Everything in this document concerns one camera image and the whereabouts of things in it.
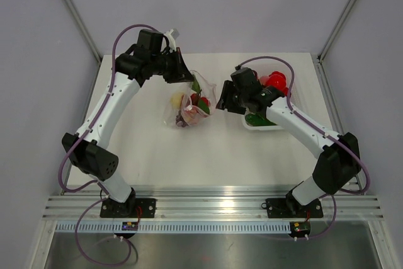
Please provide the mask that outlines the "yellow lemon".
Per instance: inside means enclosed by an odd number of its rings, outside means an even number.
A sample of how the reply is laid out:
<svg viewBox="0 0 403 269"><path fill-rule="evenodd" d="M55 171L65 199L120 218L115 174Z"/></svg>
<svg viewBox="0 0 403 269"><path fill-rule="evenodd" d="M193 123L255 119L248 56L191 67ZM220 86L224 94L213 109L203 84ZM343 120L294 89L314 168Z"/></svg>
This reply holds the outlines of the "yellow lemon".
<svg viewBox="0 0 403 269"><path fill-rule="evenodd" d="M181 108L182 100L184 98L183 92L175 92L170 99L170 104L173 109L179 110Z"/></svg>

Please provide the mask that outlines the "strawberry bunch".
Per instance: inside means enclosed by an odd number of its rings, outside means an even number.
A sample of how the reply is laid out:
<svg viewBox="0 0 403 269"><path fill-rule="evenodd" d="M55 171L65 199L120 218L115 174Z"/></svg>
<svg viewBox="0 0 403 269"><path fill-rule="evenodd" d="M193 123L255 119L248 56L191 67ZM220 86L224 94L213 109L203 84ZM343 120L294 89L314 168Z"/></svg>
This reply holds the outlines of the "strawberry bunch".
<svg viewBox="0 0 403 269"><path fill-rule="evenodd" d="M181 110L188 116L189 126L200 123L210 116L210 100L203 94L200 83L195 79L189 86L181 104Z"/></svg>

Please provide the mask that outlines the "clear zip top bag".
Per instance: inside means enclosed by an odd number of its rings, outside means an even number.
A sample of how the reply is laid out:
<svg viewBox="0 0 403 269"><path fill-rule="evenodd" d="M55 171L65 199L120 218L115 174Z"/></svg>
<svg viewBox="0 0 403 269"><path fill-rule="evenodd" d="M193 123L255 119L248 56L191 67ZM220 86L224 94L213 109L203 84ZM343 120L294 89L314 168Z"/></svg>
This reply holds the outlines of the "clear zip top bag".
<svg viewBox="0 0 403 269"><path fill-rule="evenodd" d="M211 117L217 105L217 85L199 72L191 71L193 82L183 83L171 94L164 111L164 123L171 128L195 127Z"/></svg>

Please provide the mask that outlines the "purple grape bunch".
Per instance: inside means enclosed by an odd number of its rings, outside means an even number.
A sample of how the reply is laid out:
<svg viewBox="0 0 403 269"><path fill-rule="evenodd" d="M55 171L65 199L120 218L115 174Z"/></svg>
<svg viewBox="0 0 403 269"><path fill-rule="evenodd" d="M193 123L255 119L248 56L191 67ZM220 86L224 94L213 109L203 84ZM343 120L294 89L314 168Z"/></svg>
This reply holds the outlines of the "purple grape bunch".
<svg viewBox="0 0 403 269"><path fill-rule="evenodd" d="M182 110L179 110L175 116L175 124L179 128L185 128L188 127L188 116L186 112L183 112Z"/></svg>

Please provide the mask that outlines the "white plastic basket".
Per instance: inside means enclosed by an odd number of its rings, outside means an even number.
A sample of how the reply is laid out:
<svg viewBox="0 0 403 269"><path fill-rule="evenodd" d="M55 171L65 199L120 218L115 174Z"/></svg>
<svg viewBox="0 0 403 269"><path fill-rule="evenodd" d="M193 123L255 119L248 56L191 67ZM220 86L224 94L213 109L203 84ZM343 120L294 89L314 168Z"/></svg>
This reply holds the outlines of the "white plastic basket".
<svg viewBox="0 0 403 269"><path fill-rule="evenodd" d="M262 60L262 61L253 61L249 62L247 64L243 64L245 67L250 67L251 69L255 70L258 78L260 79L263 77L263 82L268 80L268 76L275 71L283 73L286 78L287 78L287 87L289 88L291 79L292 79L292 73L290 69L282 62L278 62L275 60ZM298 107L300 110L305 110L306 106L304 105L304 96L303 96L303 89L297 79L295 77L294 83L291 89L291 95L290 95L290 101L293 104L293 106ZM245 121L245 115L250 113L249 111L246 111L243 117L241 117L241 122L242 125L250 130L250 131L275 131L275 130L283 130L282 127L279 125L275 126L268 126L268 127L251 127L249 126L246 121Z"/></svg>

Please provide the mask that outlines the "red apple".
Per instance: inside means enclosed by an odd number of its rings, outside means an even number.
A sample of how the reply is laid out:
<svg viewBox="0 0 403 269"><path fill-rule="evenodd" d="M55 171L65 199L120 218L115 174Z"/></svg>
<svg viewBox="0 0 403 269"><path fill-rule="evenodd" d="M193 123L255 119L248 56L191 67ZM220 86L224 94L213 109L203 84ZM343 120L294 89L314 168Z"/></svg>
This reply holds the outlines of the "red apple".
<svg viewBox="0 0 403 269"><path fill-rule="evenodd" d="M287 78L283 73L275 71L268 76L266 85L273 86L276 89L283 91L285 88L287 88Z"/></svg>

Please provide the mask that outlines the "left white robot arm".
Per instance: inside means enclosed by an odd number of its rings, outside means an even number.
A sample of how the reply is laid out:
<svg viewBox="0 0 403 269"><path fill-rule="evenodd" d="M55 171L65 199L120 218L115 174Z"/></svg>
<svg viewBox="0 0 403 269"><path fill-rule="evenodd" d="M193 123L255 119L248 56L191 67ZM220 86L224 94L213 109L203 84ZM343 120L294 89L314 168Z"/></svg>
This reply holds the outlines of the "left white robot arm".
<svg viewBox="0 0 403 269"><path fill-rule="evenodd" d="M110 82L87 120L74 134L66 133L62 138L65 158L105 192L101 201L104 218L142 214L142 202L136 200L135 190L117 171L118 156L107 150L128 103L152 76L162 76L169 84L194 80L176 45L177 29L161 33L148 25L138 28L137 42L114 55Z"/></svg>

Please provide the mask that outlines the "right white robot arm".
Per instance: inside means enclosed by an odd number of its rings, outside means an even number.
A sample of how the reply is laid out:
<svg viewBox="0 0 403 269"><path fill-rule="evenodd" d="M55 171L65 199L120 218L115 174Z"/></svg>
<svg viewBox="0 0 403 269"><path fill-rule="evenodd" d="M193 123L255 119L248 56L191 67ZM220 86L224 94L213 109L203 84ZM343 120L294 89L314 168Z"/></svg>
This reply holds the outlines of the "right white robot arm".
<svg viewBox="0 0 403 269"><path fill-rule="evenodd" d="M312 174L284 198L285 211L293 217L302 215L314 200L340 191L360 172L358 140L353 134L340 135L298 111L281 90L263 86L248 67L237 69L224 81L216 107L267 118L293 135L316 158Z"/></svg>

